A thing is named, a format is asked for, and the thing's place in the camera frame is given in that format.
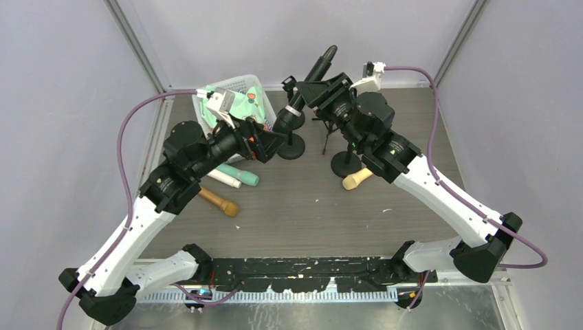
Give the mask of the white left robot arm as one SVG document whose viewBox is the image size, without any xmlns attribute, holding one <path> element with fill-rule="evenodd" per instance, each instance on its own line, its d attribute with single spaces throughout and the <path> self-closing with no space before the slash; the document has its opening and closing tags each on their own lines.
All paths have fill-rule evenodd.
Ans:
<svg viewBox="0 0 583 330">
<path fill-rule="evenodd" d="M 59 281 L 79 299 L 87 316 L 105 326 L 123 320 L 142 297 L 167 285 L 208 274 L 208 255 L 185 248 L 149 265 L 130 268 L 157 234 L 201 191 L 201 179 L 233 155 L 266 163 L 287 141 L 251 119 L 220 121 L 206 137 L 195 121 L 176 124 L 164 140 L 164 161 L 129 202 L 126 218 L 100 250 L 79 268 L 64 269 Z"/>
</svg>

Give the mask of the beige microphone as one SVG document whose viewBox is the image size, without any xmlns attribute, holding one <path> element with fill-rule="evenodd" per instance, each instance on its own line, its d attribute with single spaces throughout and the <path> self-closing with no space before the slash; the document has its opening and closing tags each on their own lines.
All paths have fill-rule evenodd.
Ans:
<svg viewBox="0 0 583 330">
<path fill-rule="evenodd" d="M 362 168 L 357 172 L 347 175 L 342 180 L 342 187 L 345 190 L 353 190 L 372 175 L 373 173 L 368 168 Z"/>
</svg>

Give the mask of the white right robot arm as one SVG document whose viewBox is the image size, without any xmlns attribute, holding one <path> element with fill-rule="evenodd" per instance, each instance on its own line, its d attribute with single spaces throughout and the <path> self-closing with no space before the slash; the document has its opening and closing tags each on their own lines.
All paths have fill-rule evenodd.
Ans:
<svg viewBox="0 0 583 330">
<path fill-rule="evenodd" d="M 450 240 L 405 242 L 393 257 L 398 268 L 414 273 L 456 269 L 470 280 L 488 282 L 514 240 L 509 233 L 520 229 L 522 219 L 484 206 L 431 170 L 420 148 L 392 129 L 395 110 L 380 92 L 358 91 L 344 73 L 296 87 L 319 118 L 339 127 L 372 174 L 416 197 L 456 232 Z"/>
</svg>

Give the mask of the black microphone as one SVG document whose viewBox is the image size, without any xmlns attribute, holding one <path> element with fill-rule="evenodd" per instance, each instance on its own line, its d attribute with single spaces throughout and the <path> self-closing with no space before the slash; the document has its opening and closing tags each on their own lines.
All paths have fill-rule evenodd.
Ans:
<svg viewBox="0 0 583 330">
<path fill-rule="evenodd" d="M 276 133 L 288 134 L 299 129 L 305 121 L 304 107 L 314 98 L 309 95 L 308 87 L 319 83 L 325 77 L 338 51 L 337 45 L 330 45 L 323 55 L 313 64 L 306 78 L 302 81 L 293 76 L 283 83 L 288 96 L 288 103 L 278 112 L 273 130 Z"/>
</svg>

